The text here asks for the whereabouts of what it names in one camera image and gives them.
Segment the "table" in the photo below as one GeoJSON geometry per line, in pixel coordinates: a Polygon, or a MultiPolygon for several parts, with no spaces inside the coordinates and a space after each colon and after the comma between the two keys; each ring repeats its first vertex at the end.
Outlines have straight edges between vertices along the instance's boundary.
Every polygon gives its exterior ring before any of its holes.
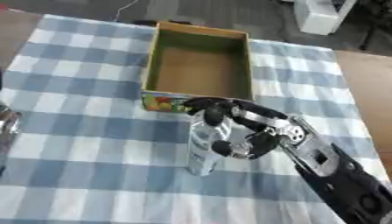
{"type": "MultiPolygon", "coordinates": [[[[206,178],[184,169],[187,117],[139,100],[152,33],[44,16],[4,77],[2,100],[25,122],[0,179],[0,220],[339,223],[279,150],[228,159],[206,178]]],[[[303,115],[387,181],[332,50],[261,40],[250,49],[257,102],[303,115]]]]}

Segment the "metal object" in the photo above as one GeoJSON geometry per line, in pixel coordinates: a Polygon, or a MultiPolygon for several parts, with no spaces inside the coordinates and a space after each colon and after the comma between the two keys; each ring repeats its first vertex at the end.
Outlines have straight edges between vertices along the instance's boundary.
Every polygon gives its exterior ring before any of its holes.
{"type": "Polygon", "coordinates": [[[0,102],[0,176],[11,146],[19,133],[21,114],[0,102]]]}

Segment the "wooden table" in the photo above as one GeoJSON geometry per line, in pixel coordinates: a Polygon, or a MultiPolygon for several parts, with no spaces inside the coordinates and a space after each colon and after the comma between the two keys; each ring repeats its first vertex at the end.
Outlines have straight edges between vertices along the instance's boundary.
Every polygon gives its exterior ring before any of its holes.
{"type": "MultiPolygon", "coordinates": [[[[12,62],[40,18],[37,14],[0,11],[0,67],[12,62]]],[[[392,58],[341,51],[336,56],[392,178],[392,58]]]]}

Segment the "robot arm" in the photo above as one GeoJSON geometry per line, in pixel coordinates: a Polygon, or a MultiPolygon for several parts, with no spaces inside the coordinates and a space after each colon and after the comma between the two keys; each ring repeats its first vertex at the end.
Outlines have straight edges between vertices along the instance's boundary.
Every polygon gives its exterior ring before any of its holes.
{"type": "Polygon", "coordinates": [[[219,105],[225,115],[255,133],[244,142],[218,141],[225,157],[257,159],[278,146],[294,162],[313,191],[346,223],[392,223],[392,194],[341,148],[320,138],[305,120],[248,101],[194,98],[184,104],[190,115],[219,105]],[[249,114],[261,119],[250,119],[249,114]]]}

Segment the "white device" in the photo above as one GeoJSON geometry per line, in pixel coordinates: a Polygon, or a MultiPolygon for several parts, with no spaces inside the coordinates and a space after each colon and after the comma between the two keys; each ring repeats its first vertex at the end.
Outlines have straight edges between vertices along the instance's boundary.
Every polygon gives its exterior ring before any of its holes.
{"type": "Polygon", "coordinates": [[[339,21],[331,0],[296,0],[294,14],[299,30],[312,34],[328,35],[339,21]]]}

